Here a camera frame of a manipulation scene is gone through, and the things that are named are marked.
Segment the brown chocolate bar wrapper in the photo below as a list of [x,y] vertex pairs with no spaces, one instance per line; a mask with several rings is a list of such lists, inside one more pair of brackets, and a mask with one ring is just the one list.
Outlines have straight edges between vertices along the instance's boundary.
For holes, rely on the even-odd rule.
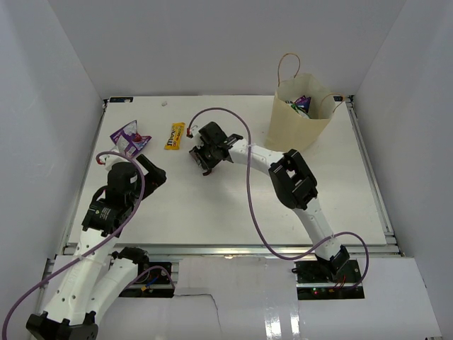
[[208,164],[203,154],[197,147],[193,147],[189,151],[189,155],[194,159],[195,163],[202,169],[202,175],[208,176],[212,172],[211,166]]

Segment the green snack pouch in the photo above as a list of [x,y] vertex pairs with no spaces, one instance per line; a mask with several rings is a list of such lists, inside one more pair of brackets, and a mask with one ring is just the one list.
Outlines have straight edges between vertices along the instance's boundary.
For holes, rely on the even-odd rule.
[[296,113],[298,113],[301,117],[306,118],[306,119],[310,119],[310,116],[309,116],[308,113],[306,112],[304,106],[298,106],[296,103],[294,103],[294,102],[292,102],[292,101],[285,101],[285,103],[286,103],[293,111],[295,111]]

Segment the large blue purple snack bag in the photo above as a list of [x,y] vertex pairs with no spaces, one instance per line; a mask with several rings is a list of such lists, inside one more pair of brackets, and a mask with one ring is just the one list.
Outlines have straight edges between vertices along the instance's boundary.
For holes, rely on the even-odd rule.
[[309,112],[311,97],[310,96],[299,97],[294,103],[296,103],[298,106],[304,106],[306,112]]

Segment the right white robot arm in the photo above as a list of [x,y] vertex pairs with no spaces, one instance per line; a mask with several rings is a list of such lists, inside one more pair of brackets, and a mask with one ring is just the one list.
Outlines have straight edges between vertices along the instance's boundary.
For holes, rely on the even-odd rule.
[[334,283],[344,276],[350,255],[334,236],[318,200],[317,180],[300,152],[276,152],[251,144],[240,135],[228,136],[215,122],[189,127],[187,136],[197,141],[189,154],[205,176],[222,161],[268,175],[277,199],[296,214],[316,247],[321,277]]

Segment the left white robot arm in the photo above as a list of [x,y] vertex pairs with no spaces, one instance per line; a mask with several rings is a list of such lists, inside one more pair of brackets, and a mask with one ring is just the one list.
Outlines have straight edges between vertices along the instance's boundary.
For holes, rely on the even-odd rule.
[[149,276],[147,253],[134,247],[114,251],[139,204],[166,182],[166,172],[143,154],[128,159],[114,152],[96,157],[108,169],[107,183],[91,199],[74,258],[60,268],[64,277],[27,330],[36,339],[95,339],[117,296]]

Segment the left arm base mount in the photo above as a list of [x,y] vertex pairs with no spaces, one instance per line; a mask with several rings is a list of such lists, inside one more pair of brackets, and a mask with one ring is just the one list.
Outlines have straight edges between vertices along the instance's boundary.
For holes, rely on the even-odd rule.
[[121,298],[171,298],[174,290],[160,288],[160,285],[171,284],[173,265],[171,262],[151,261],[148,253],[137,247],[125,247],[122,251],[112,253],[114,260],[129,259],[137,262],[137,274],[139,277],[130,287],[125,288]]

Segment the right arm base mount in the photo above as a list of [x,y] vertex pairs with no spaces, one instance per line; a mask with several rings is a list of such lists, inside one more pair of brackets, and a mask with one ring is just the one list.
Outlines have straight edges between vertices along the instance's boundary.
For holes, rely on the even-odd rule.
[[295,262],[292,273],[296,276],[299,301],[361,300],[365,298],[361,284],[352,288],[361,278],[356,260],[349,260],[335,276],[324,273],[317,261]]

